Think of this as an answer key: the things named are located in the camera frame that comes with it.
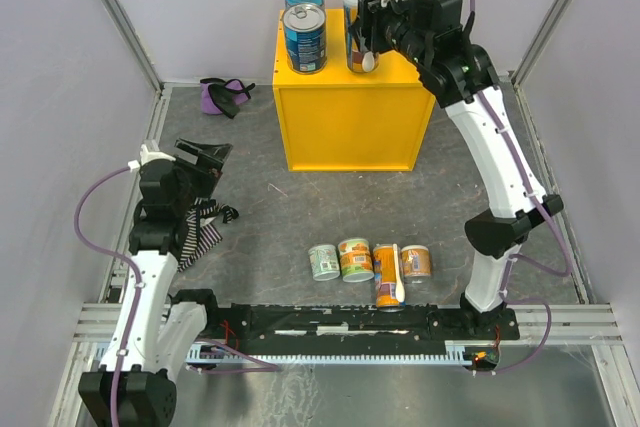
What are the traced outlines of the tall orange can with spoon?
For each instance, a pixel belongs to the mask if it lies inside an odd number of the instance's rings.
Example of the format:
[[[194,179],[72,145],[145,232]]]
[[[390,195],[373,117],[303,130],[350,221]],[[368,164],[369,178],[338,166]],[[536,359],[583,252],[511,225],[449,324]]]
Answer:
[[[378,66],[378,56],[362,46],[358,17],[359,0],[343,0],[347,67],[354,73],[370,73]]]

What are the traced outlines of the green label small can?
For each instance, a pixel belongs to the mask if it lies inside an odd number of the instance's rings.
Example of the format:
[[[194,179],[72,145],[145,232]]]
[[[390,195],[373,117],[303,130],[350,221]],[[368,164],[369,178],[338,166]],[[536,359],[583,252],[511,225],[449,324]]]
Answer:
[[[308,250],[308,256],[315,281],[328,281],[340,276],[340,265],[334,245],[315,245]]]

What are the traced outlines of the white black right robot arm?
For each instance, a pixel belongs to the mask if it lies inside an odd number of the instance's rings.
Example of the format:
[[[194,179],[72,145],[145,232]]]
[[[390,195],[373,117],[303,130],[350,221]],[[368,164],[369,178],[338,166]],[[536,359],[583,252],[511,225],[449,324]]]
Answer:
[[[413,65],[425,89],[461,133],[481,175],[489,207],[465,223],[474,249],[462,308],[486,318],[505,304],[505,274],[529,233],[564,208],[538,182],[504,108],[493,63],[472,43],[475,18],[463,0],[358,0],[352,35],[364,50],[394,50]]]

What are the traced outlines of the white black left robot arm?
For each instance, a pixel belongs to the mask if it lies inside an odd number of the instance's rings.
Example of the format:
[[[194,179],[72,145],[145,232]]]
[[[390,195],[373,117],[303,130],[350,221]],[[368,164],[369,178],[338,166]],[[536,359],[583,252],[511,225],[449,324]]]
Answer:
[[[237,219],[235,208],[212,194],[232,151],[230,144],[178,139],[176,154],[146,141],[124,167],[139,176],[128,251],[105,253],[128,267],[116,327],[99,367],[82,374],[79,394],[99,426],[167,426],[177,404],[176,379],[204,330],[218,321],[210,289],[168,291],[222,236],[214,222]]]

